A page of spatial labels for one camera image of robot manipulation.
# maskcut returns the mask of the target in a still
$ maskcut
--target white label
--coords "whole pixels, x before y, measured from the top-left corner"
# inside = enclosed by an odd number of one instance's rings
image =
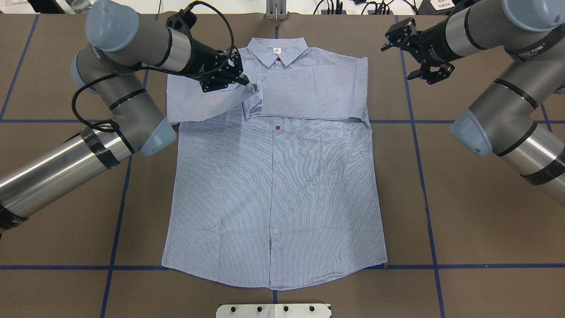
[[[451,0],[429,0],[432,6],[437,10],[453,8],[455,5]]]

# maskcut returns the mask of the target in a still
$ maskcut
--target dress shirt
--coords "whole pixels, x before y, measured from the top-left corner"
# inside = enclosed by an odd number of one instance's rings
[[[255,86],[235,107],[196,121],[188,101],[168,103],[181,123],[163,266],[286,290],[386,262],[367,59],[303,38],[254,38],[241,57]]]

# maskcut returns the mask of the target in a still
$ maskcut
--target shirt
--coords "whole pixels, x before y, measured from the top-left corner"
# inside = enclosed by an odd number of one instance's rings
[[[386,262],[367,59],[303,38],[254,38],[241,57],[256,92],[235,107],[190,121],[190,103],[168,103],[184,115],[173,119],[181,123],[163,266],[286,290]],[[197,84],[185,90],[200,94]]]

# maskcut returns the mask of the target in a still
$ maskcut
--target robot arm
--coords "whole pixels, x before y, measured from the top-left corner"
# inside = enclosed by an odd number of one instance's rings
[[[199,80],[204,92],[249,82],[233,41],[218,51],[192,38],[196,16],[190,9],[197,3],[169,18],[167,26],[110,0],[93,5],[86,21],[89,44],[71,73],[79,86],[91,83],[114,116],[88,123],[76,137],[0,179],[0,233],[132,154],[151,156],[175,141],[167,118],[134,74],[141,63]]]
[[[495,153],[565,206],[565,143],[529,117],[551,94],[565,91],[564,22],[561,0],[467,0],[427,30],[417,31],[413,19],[393,25],[381,50],[410,52],[421,68],[408,79],[434,84],[454,71],[450,62],[504,46],[515,62],[451,133],[481,157]]]

